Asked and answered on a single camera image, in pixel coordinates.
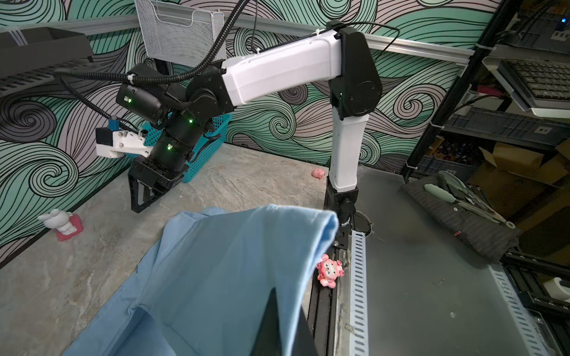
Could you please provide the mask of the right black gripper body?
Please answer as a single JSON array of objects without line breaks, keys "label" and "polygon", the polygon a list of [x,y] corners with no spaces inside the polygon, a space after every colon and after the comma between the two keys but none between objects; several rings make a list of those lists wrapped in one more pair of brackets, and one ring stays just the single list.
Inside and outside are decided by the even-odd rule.
[{"label": "right black gripper body", "polygon": [[129,169],[129,188],[141,186],[152,191],[170,191],[186,173],[186,157],[180,154],[138,156]]}]

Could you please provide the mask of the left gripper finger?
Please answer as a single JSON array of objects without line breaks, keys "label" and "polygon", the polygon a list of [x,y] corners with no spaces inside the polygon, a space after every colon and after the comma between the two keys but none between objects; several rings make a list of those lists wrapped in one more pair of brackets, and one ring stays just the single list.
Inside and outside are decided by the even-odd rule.
[{"label": "left gripper finger", "polygon": [[[283,355],[281,345],[277,295],[276,290],[272,289],[250,355]],[[291,355],[318,355],[310,326],[304,318],[302,309],[299,314]]]}]

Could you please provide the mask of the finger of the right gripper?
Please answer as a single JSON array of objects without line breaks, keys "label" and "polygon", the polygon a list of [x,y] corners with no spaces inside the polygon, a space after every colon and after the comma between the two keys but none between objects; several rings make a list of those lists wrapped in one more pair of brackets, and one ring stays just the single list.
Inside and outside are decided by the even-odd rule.
[{"label": "finger of the right gripper", "polygon": [[172,188],[168,186],[164,186],[159,184],[158,182],[154,182],[151,184],[150,182],[142,182],[138,179],[139,182],[139,205],[140,211],[135,213],[140,213],[154,204],[157,200],[161,197],[166,195]]},{"label": "finger of the right gripper", "polygon": [[140,211],[140,205],[139,205],[139,182],[138,180],[133,177],[132,175],[128,175],[128,181],[129,181],[129,190],[130,190],[130,198],[131,198],[131,210],[133,212],[139,212]]}]

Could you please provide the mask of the light blue long sleeve shirt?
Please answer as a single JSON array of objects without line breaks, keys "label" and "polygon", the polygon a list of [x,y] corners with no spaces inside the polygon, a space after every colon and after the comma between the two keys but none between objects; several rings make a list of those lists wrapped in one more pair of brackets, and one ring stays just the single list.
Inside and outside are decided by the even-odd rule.
[{"label": "light blue long sleeve shirt", "polygon": [[67,355],[250,355],[276,289],[291,355],[307,283],[338,230],[330,211],[181,212]]}]

